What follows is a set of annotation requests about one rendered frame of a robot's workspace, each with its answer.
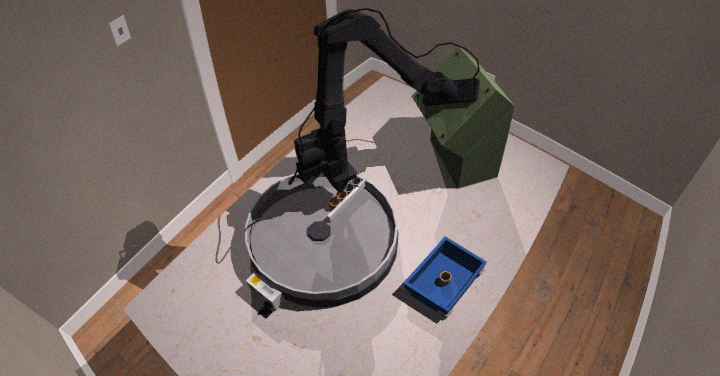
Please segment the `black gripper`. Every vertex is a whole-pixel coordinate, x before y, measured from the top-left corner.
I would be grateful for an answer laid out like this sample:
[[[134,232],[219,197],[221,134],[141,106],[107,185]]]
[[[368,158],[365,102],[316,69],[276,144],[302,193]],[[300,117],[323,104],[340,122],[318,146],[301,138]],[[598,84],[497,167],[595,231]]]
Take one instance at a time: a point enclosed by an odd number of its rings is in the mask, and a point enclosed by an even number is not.
[[[325,155],[325,156],[326,156],[326,155]],[[323,174],[326,176],[326,178],[328,179],[328,181],[331,183],[331,185],[332,185],[338,192],[344,191],[347,183],[348,183],[350,180],[352,180],[352,179],[354,179],[355,177],[357,177],[357,172],[356,172],[356,170],[355,170],[355,169],[352,167],[352,165],[348,162],[348,159],[347,159],[347,151],[346,151],[345,156],[340,157],[340,158],[338,158],[338,159],[329,158],[329,157],[327,157],[327,156],[326,156],[326,158],[328,158],[329,160],[333,160],[333,161],[342,160],[342,171],[343,171],[343,174],[341,174],[341,175],[339,175],[339,176],[337,176],[337,177],[334,177],[334,178],[330,179],[329,176],[327,175],[327,173],[324,171],[324,169],[323,169],[323,168],[321,168],[321,169],[323,170]],[[344,181],[344,182],[343,182],[343,181]],[[342,184],[342,183],[343,183],[343,184]],[[341,186],[342,186],[342,187],[341,187]]]

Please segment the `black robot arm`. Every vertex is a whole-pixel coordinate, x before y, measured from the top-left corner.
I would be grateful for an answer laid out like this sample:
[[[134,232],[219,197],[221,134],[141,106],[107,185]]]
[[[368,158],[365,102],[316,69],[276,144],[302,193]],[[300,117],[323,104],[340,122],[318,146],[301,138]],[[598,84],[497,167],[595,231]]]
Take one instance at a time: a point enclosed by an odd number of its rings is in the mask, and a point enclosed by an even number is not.
[[[349,11],[354,9],[344,10],[315,26],[314,35],[318,36],[318,48],[320,32],[326,24]],[[337,24],[338,26],[335,26]],[[333,26],[334,28],[331,28]],[[358,11],[347,13],[329,23],[324,31],[320,45],[318,103],[314,110],[314,117],[320,128],[300,137],[304,152],[298,173],[306,184],[311,185],[316,180],[323,172],[321,168],[330,179],[343,174],[342,160],[333,161],[326,156],[338,159],[345,156],[347,151],[344,128],[347,109],[344,107],[343,75],[348,41],[365,40],[360,42],[366,43],[365,46],[402,75],[400,76],[403,81],[407,81],[409,86],[423,94],[422,103],[426,106],[475,102],[478,99],[480,81],[477,78],[452,80],[441,72],[435,74],[428,70],[389,38],[380,28],[380,24],[369,15]]]

